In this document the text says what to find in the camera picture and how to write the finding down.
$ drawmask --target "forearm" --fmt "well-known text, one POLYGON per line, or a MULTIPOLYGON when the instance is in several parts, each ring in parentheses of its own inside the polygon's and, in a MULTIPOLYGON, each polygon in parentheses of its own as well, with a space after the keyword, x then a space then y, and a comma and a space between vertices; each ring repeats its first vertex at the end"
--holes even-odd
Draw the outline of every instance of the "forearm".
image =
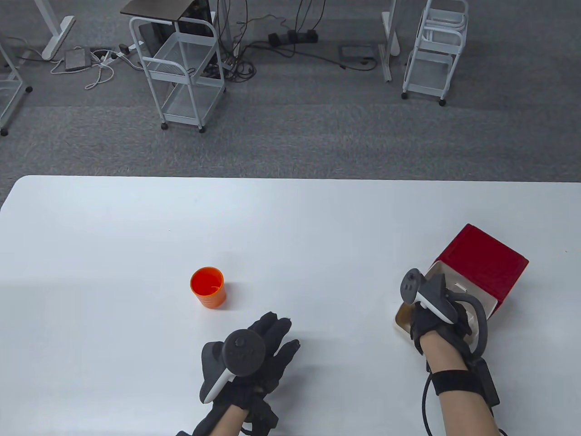
POLYGON ((246 416, 248 416, 247 410, 242 410, 237 406, 230 406, 222 419, 216 424, 210 436, 238 436, 246 416))
MULTIPOLYGON (((460 353, 435 331, 422 336, 420 343, 433 373, 467 370, 460 353)), ((498 427, 480 395, 450 391, 439 398, 446 436, 498 436, 498 427)))

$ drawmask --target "hand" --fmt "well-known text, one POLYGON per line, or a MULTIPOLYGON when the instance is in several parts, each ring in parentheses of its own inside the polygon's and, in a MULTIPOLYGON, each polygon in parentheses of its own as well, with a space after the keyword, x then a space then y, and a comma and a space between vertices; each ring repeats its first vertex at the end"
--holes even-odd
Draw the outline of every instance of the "hand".
POLYGON ((471 335, 472 330, 468 325, 468 315, 462 304, 452 302, 452 305, 458 312, 458 322, 449 324, 442 321, 432 311, 424 309, 420 303, 414 305, 411 314, 410 337, 415 343, 415 347, 420 354, 424 354, 420 344, 420 338, 430 331, 437 332, 443 339, 459 351, 464 359, 471 355, 470 347, 464 341, 466 335, 471 335))
POLYGON ((228 382, 214 403, 227 402, 243 410, 250 410, 254 396, 263 399, 276 389, 286 366, 300 348, 299 341, 294 339, 283 345, 276 355, 274 354, 283 337, 291 329, 291 325, 291 320, 288 318, 277 319, 275 313, 268 312, 248 328, 258 333, 264 340, 266 348, 264 363, 254 374, 236 377, 234 381, 228 382))
POLYGON ((245 422, 252 423, 253 436, 266 436, 277 426, 278 417, 272 412, 264 397, 276 389, 287 365, 300 348, 297 339, 287 342, 277 352, 283 337, 291 329, 291 320, 278 319, 268 312, 249 327, 262 337, 265 346, 264 362, 247 377, 235 377, 226 383, 212 404, 212 410, 198 424, 193 436, 208 436, 231 406, 248 411, 245 422))

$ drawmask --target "dark desk top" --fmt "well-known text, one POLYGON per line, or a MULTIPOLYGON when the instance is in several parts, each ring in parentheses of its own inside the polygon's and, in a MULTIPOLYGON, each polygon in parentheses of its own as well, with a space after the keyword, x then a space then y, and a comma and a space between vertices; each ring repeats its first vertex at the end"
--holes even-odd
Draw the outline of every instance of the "dark desk top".
POLYGON ((122 14, 157 20, 177 21, 193 0, 131 0, 122 14))

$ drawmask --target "red box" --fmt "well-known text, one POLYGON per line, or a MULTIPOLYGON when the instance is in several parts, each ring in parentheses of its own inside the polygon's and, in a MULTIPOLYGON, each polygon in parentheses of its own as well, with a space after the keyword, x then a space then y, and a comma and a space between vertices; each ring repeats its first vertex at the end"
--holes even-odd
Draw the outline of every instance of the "red box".
MULTIPOLYGON (((443 273, 446 286, 454 292, 477 297, 489 318, 504 302, 529 261, 479 228, 466 224, 440 254, 426 278, 443 273)), ((478 325, 472 306, 465 304, 468 321, 476 340, 478 325)), ((412 306, 403 303, 397 311, 395 326, 409 338, 412 306)))

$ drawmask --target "white desk frame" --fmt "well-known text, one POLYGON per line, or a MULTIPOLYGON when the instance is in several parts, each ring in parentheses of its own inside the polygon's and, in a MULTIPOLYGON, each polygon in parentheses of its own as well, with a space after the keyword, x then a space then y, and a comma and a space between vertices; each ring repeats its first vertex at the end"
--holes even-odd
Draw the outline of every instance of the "white desk frame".
POLYGON ((397 40, 396 28, 397 18, 399 15, 399 10, 397 7, 397 0, 392 0, 391 8, 388 12, 381 13, 381 21, 383 23, 383 29, 385 30, 386 43, 379 45, 379 57, 381 59, 381 68, 383 69, 383 78, 386 82, 391 82, 392 73, 389 69, 389 59, 391 56, 399 56, 400 45, 397 40))
POLYGON ((59 50, 60 46, 63 44, 64 39, 69 34, 74 22, 75 17, 73 15, 68 15, 64 17, 62 22, 59 23, 56 18, 55 11, 52 9, 51 4, 48 0, 34 0, 40 11, 42 18, 46 22, 49 30, 52 33, 52 37, 45 49, 42 51, 42 58, 44 60, 51 60, 55 57, 56 52, 59 50))

